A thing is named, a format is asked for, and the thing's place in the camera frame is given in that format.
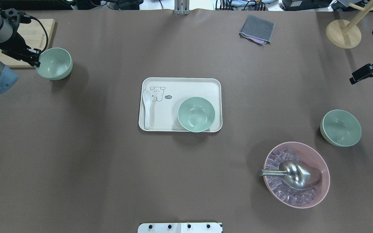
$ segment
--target wooden cutting board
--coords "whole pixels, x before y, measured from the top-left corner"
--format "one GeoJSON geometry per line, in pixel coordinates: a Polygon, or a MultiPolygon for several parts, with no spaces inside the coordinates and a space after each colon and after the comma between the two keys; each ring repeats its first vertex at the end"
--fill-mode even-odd
{"type": "MultiPolygon", "coordinates": [[[[41,23],[43,24],[44,28],[46,28],[47,35],[49,36],[49,45],[51,41],[51,36],[53,34],[54,29],[54,19],[40,19],[41,23]]],[[[18,28],[18,33],[24,38],[25,43],[30,46],[32,49],[44,49],[46,46],[46,34],[44,34],[43,28],[41,25],[32,20],[29,24],[20,24],[18,28]]],[[[3,62],[5,65],[8,65],[9,68],[31,68],[27,62],[24,61],[17,61],[1,52],[0,49],[0,61],[3,62]]]]}

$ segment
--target mint green bowl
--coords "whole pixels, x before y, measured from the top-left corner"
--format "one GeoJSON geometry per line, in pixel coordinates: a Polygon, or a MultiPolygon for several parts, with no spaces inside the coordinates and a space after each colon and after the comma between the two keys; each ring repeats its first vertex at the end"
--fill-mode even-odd
{"type": "Polygon", "coordinates": [[[323,117],[320,132],[326,141],[335,146],[353,146],[362,136],[359,121],[340,109],[332,110],[323,117]]]}
{"type": "Polygon", "coordinates": [[[191,97],[179,106],[178,120],[188,131],[200,133],[208,130],[215,120],[215,109],[206,99],[191,97]]]}
{"type": "Polygon", "coordinates": [[[37,73],[46,79],[60,80],[70,74],[73,61],[67,50],[51,48],[44,51],[39,58],[40,67],[36,67],[37,73]]]}

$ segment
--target white label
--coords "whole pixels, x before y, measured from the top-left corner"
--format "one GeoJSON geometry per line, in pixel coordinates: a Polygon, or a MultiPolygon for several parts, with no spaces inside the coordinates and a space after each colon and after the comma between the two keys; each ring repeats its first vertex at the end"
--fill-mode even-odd
{"type": "Polygon", "coordinates": [[[290,7],[292,6],[300,6],[302,4],[302,1],[292,2],[290,7]]]}

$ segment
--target folded cloth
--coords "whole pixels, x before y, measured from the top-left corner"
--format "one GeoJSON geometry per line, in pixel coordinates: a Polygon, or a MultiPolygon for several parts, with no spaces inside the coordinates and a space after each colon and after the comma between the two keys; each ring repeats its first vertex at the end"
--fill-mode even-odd
{"type": "Polygon", "coordinates": [[[267,42],[271,43],[271,36],[275,25],[273,22],[249,15],[239,34],[264,46],[267,42]]]}

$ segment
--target metal bracket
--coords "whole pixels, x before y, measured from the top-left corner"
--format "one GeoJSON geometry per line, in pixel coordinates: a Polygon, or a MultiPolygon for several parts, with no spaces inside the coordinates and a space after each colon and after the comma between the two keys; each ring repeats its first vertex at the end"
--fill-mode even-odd
{"type": "Polygon", "coordinates": [[[189,0],[175,0],[175,15],[189,15],[189,0]]]}

